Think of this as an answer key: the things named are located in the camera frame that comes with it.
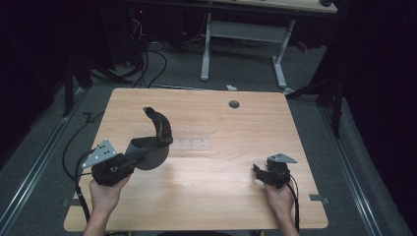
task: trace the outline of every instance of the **black cable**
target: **black cable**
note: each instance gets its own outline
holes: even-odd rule
[[[213,42],[215,42],[215,41],[217,41],[217,42],[220,42],[220,41],[226,41],[227,43],[224,43],[224,44],[228,44],[229,42],[228,41],[230,41],[230,39],[225,39],[225,38],[217,38],[217,40],[213,40]],[[230,42],[230,47],[229,48],[227,48],[227,49],[225,49],[225,50],[216,50],[216,49],[214,49],[212,46],[211,46],[211,44],[210,44],[210,50],[211,51],[213,51],[213,52],[218,52],[218,53],[224,53],[224,52],[228,52],[228,51],[230,51],[230,50],[232,50],[234,47],[235,47],[235,44],[236,44],[236,40],[231,40],[231,42]]]
[[[298,204],[298,184],[295,181],[294,177],[290,175],[291,178],[294,180],[294,184],[297,189],[297,194],[295,194],[294,189],[284,180],[284,178],[282,178],[282,176],[276,170],[273,169],[273,172],[275,172],[279,176],[279,178],[281,178],[283,183],[285,183],[285,185],[288,186],[289,190],[292,193],[292,196],[294,196],[294,204],[295,204],[295,223],[294,224],[295,224],[295,228],[297,229],[297,231],[300,232],[300,206]]]
[[[165,58],[162,54],[160,54],[159,52],[156,52],[156,51],[154,51],[153,53],[156,53],[156,54],[158,54],[159,56],[161,56],[161,57],[162,57],[162,59],[163,59],[163,61],[164,61],[164,65],[163,65],[162,70],[159,72],[159,74],[158,74],[155,78],[153,78],[153,79],[149,82],[148,89],[150,89],[150,86],[153,84],[153,82],[154,82],[154,81],[156,81],[156,79],[157,79],[160,75],[162,75],[162,73],[163,73],[163,72],[165,71],[165,69],[166,69],[166,64],[167,64],[167,62],[166,62],[166,58]]]
[[[79,178],[81,178],[81,177],[83,177],[83,176],[85,176],[85,175],[91,175],[92,173],[84,173],[84,174],[79,174],[78,176],[77,176],[77,179],[79,179]]]
[[[72,180],[72,181],[76,181],[76,177],[72,176],[70,174],[70,172],[67,169],[67,165],[65,163],[65,154],[67,153],[68,147],[70,146],[71,142],[74,140],[74,138],[76,137],[76,135],[83,130],[83,128],[85,128],[89,123],[92,123],[95,119],[97,119],[98,117],[100,117],[102,114],[104,114],[104,111],[102,111],[101,113],[99,113],[98,115],[94,116],[91,120],[89,120],[89,122],[87,122],[86,124],[84,124],[70,139],[70,141],[65,145],[64,148],[64,152],[62,153],[62,168],[64,169],[64,172],[68,175],[68,177]]]
[[[240,46],[252,47],[252,48],[258,48],[258,47],[268,46],[268,45],[272,44],[272,42],[263,41],[261,43],[258,43],[257,45],[251,45],[251,44],[244,43],[244,42],[241,42],[241,41],[242,40],[237,40],[236,44],[240,45]]]
[[[199,48],[202,48],[202,47],[204,47],[206,44],[204,43],[204,42],[200,42],[200,40],[202,40],[202,39],[204,39],[203,37],[202,38],[199,38],[199,39],[196,39],[196,40],[194,40],[194,41],[189,41],[189,42],[182,42],[181,44],[183,45],[183,46],[186,46],[186,47],[188,47],[188,48],[192,48],[192,49],[199,49]],[[198,43],[199,44],[199,46],[190,46],[190,45],[188,45],[187,43]]]
[[[83,160],[86,159],[86,157],[89,157],[89,155],[93,151],[94,151],[94,149],[86,151],[78,159],[74,176],[79,176],[79,169],[80,169],[80,166],[81,166],[81,162],[83,162]],[[83,211],[84,211],[84,216],[86,217],[86,221],[89,222],[89,206],[87,205],[86,199],[84,198],[83,192],[82,192],[81,187],[80,187],[80,178],[77,177],[74,181],[74,184],[75,184],[75,188],[76,188],[76,192],[77,192],[77,197],[78,197],[78,199],[80,201],[80,204],[81,204],[81,207],[83,208]]]
[[[145,81],[145,77],[144,77],[145,71],[144,70],[142,70],[142,74],[143,75],[139,78],[139,80],[140,80],[140,82],[139,82],[139,88],[142,87],[142,83],[144,83],[144,86],[146,88],[147,87],[147,82]]]
[[[144,65],[142,64],[142,61],[139,60],[139,62],[137,63],[137,65],[135,66],[135,68],[133,70],[131,70],[130,72],[127,72],[126,74],[120,75],[119,77],[122,78],[122,79],[126,79],[128,77],[131,77],[131,76],[137,74],[139,71],[141,71],[143,66]],[[96,79],[99,79],[99,80],[110,80],[110,78],[108,78],[106,76],[101,76],[100,74],[97,74],[93,71],[89,71],[89,75],[96,78]]]
[[[104,236],[111,236],[111,235],[125,235],[125,236],[129,236],[129,232],[113,232],[113,233],[108,233],[108,234],[104,234]]]
[[[149,48],[149,45],[147,46],[147,50],[146,50],[146,58],[147,58],[147,60],[146,60],[146,65],[145,65],[145,69],[144,68],[142,68],[142,74],[141,74],[141,76],[140,77],[138,77],[138,79],[135,81],[135,83],[133,84],[133,86],[132,86],[132,88],[134,88],[141,80],[144,80],[144,82],[145,82],[145,79],[144,79],[144,76],[145,76],[145,73],[147,72],[147,70],[148,70],[148,64],[149,64],[149,54],[148,54],[148,48]]]

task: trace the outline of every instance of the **cable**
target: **cable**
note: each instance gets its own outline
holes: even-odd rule
[[[132,19],[132,21],[136,23],[136,26],[133,29],[132,33],[130,34],[130,37],[132,38],[133,46],[136,48],[138,43],[141,42],[143,27],[142,27],[142,24],[138,22],[136,19]],[[136,34],[136,30],[138,30],[138,28],[141,28],[139,35]]]
[[[202,26],[200,27],[200,31],[196,34],[196,36],[194,38],[190,39],[190,40],[183,41],[183,43],[194,42],[194,41],[201,40],[202,38],[205,38],[204,36],[202,36],[200,38],[197,38],[197,37],[199,37],[202,34],[203,28],[205,27],[205,24],[206,24],[207,16],[208,16],[208,14],[205,13],[205,17],[203,18]]]
[[[240,45],[240,46],[252,47],[252,48],[258,48],[258,47],[268,46],[268,45],[272,44],[272,42],[263,41],[261,43],[258,43],[257,45],[251,45],[251,44],[248,44],[248,43],[244,43],[242,41],[248,41],[248,40],[237,40],[236,44]]]
[[[119,77],[122,78],[122,79],[126,79],[128,77],[131,77],[131,76],[137,74],[140,70],[142,70],[143,66],[144,66],[144,64],[142,63],[141,60],[139,60],[136,67],[132,71],[127,72],[126,74],[120,75]],[[96,79],[99,79],[99,80],[109,80],[108,77],[101,76],[100,74],[97,74],[93,71],[89,71],[89,75],[96,78]]]
[[[182,45],[183,45],[183,46],[186,46],[186,47],[188,47],[188,48],[199,49],[199,48],[202,48],[202,47],[204,47],[204,46],[205,46],[205,43],[204,43],[204,42],[199,42],[199,40],[195,40],[195,41],[192,41],[192,42],[188,42],[188,43],[198,43],[198,44],[199,44],[199,46],[190,46],[190,45],[188,45],[188,44],[186,44],[186,43],[182,43]]]
[[[288,186],[289,190],[292,193],[292,196],[294,196],[294,204],[295,204],[295,228],[297,229],[298,232],[300,232],[300,206],[298,204],[298,184],[295,181],[294,177],[291,176],[291,178],[294,180],[295,183],[295,187],[297,190],[297,194],[295,194],[294,189],[282,178],[282,176],[275,170],[273,169],[273,172],[275,172],[275,174],[277,174],[279,176],[279,178],[281,178],[281,180],[283,181],[283,183],[285,183],[286,186]]]
[[[88,157],[92,152],[94,151],[94,149],[91,149],[89,151],[86,151],[77,161],[77,165],[76,165],[76,169],[75,169],[75,174],[74,176],[79,176],[78,172],[81,166],[81,162],[83,162],[83,160]],[[81,204],[81,207],[83,208],[83,212],[84,212],[84,216],[86,217],[86,221],[89,222],[89,206],[87,205],[86,199],[84,198],[83,192],[81,191],[81,187],[80,187],[80,178],[76,178],[74,181],[75,184],[75,188],[76,188],[76,192],[77,192],[77,197],[79,199],[79,202]]]
[[[230,41],[231,40],[231,45],[230,45],[230,47],[229,48],[227,48],[227,49],[225,49],[225,50],[223,50],[223,51],[221,51],[221,50],[216,50],[216,49],[214,49],[212,46],[210,47],[210,50],[211,51],[213,51],[213,52],[219,52],[219,53],[224,53],[224,52],[228,52],[228,51],[230,51],[231,49],[233,49],[234,47],[235,47],[235,44],[236,44],[236,40],[234,40],[234,39],[225,39],[225,38],[221,38],[221,37],[218,37],[218,38],[216,38],[217,40],[213,40],[213,42],[215,42],[215,41],[217,41],[217,42],[219,42],[219,41],[226,41],[226,42],[228,42],[228,41]]]
[[[67,169],[67,165],[65,163],[65,154],[67,153],[68,147],[70,146],[71,142],[74,140],[74,138],[76,137],[76,135],[82,131],[88,124],[92,123],[95,119],[97,119],[98,117],[100,117],[102,114],[104,114],[104,111],[100,112],[98,115],[94,116],[91,120],[89,120],[86,124],[84,124],[70,139],[70,141],[68,141],[68,143],[65,145],[64,148],[64,152],[62,153],[62,168],[64,169],[64,172],[68,175],[68,177],[72,180],[72,181],[76,181],[76,177],[71,175],[70,172]]]
[[[125,235],[125,236],[130,236],[131,234],[129,232],[113,232],[113,233],[105,234],[104,236],[110,236],[110,235]]]
[[[163,61],[164,61],[164,65],[163,65],[163,68],[162,68],[162,70],[159,72],[159,74],[155,77],[155,78],[153,78],[150,82],[149,82],[149,85],[148,85],[148,89],[150,89],[150,86],[153,84],[153,82],[160,76],[160,75],[162,75],[162,73],[165,71],[165,69],[166,69],[166,64],[167,64],[167,61],[166,61],[166,58],[162,55],[162,54],[160,54],[159,52],[156,52],[156,51],[154,51],[153,53],[156,53],[156,54],[158,54],[159,56],[161,56],[162,57],[162,59],[163,59]]]
[[[81,178],[81,177],[83,177],[83,176],[85,176],[85,175],[91,175],[92,173],[84,173],[84,174],[79,174],[78,176],[77,176],[77,179],[79,179],[79,178]]]
[[[144,67],[142,68],[142,74],[141,74],[141,76],[140,77],[138,77],[138,79],[135,81],[135,83],[133,84],[133,86],[132,86],[132,88],[134,88],[141,80],[144,80],[144,82],[145,82],[145,79],[144,79],[144,76],[145,76],[145,73],[147,72],[147,70],[148,70],[148,63],[149,63],[149,55],[148,55],[148,48],[149,48],[149,45],[147,45],[147,50],[146,50],[146,58],[147,58],[147,63],[146,63],[146,65],[145,65],[145,69],[144,69]]]

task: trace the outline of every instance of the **dark background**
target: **dark background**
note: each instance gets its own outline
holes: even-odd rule
[[[338,15],[367,21],[336,27],[302,20],[290,44],[328,45],[312,83],[328,77],[346,80],[344,96],[365,146],[399,211],[417,234],[411,222],[417,209],[416,1],[335,3]],[[145,14],[139,20],[151,37],[177,47],[198,32],[196,22],[203,19],[203,13],[140,9]],[[108,69],[135,63],[125,6],[87,4],[81,8],[71,2],[12,1],[2,4],[0,30],[2,167],[37,115],[53,102],[71,56],[83,55]]]

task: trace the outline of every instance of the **light wood surface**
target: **light wood surface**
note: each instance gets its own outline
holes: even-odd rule
[[[237,109],[230,100],[240,102]],[[301,228],[324,228],[328,220],[285,96],[277,92],[117,88],[111,95],[93,146],[108,139],[124,152],[133,138],[154,136],[144,106],[165,115],[174,143],[154,170],[137,169],[122,192],[108,230],[274,229],[264,185],[253,164],[285,153],[299,186]],[[90,205],[89,181],[81,186]],[[83,231],[80,206],[64,223]]]
[[[212,0],[213,3],[229,3],[269,7],[305,12],[336,13],[334,4],[329,7],[323,6],[319,0]]]

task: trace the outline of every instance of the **hand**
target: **hand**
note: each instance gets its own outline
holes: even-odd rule
[[[89,182],[92,199],[92,212],[89,223],[84,231],[85,236],[102,236],[111,212],[119,203],[123,186],[129,181],[130,175],[112,187],[98,185],[95,180]]]
[[[276,189],[275,186],[264,184],[267,190],[268,202],[275,216],[287,217],[291,216],[291,210],[294,205],[294,196],[287,185],[283,185],[280,189]],[[289,186],[293,188],[292,180],[289,182]]]
[[[282,236],[299,235],[294,225],[294,219],[291,215],[294,206],[294,196],[287,185],[283,185],[280,189],[275,186],[264,184],[267,190],[269,206],[275,215]]]
[[[112,187],[98,185],[95,180],[89,182],[89,191],[92,198],[92,212],[110,214],[119,203],[120,193],[129,181],[130,175]]]

